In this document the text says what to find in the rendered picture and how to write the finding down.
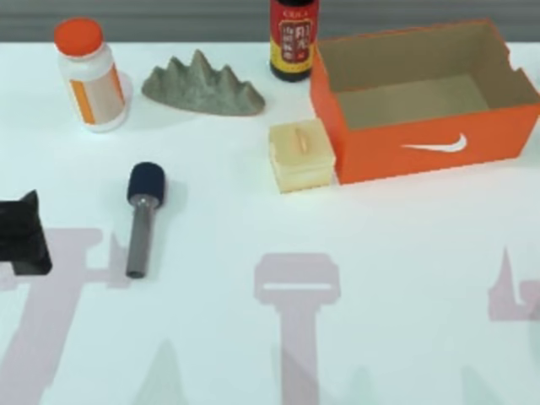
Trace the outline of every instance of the microphone handle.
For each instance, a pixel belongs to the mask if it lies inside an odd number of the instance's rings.
[[[144,278],[148,271],[154,211],[158,201],[154,197],[142,195],[134,197],[132,204],[135,212],[126,275],[129,278]]]

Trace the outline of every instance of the microphone head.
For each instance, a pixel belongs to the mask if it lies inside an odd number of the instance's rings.
[[[161,166],[142,162],[132,169],[127,188],[127,200],[131,203],[133,196],[151,196],[158,200],[158,207],[165,198],[165,172]]]

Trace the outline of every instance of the sauce bottle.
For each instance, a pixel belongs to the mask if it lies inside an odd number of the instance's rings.
[[[121,125],[127,103],[100,25],[92,19],[68,19],[55,28],[54,41],[60,71],[84,125],[93,132]]]
[[[277,78],[308,78],[318,25],[319,0],[270,0],[270,68]]]

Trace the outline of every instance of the bottle label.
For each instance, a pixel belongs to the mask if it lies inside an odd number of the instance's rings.
[[[271,0],[270,61],[286,73],[303,73],[311,68],[317,32],[319,0],[303,7],[284,6]]]
[[[86,124],[106,124],[117,118],[126,101],[116,66],[103,77],[90,81],[69,81],[81,118]]]

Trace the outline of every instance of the white plastic bottle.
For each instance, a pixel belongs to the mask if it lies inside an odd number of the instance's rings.
[[[63,21],[54,41],[60,71],[84,125],[93,132],[119,127],[127,116],[127,102],[100,25],[86,18]]]

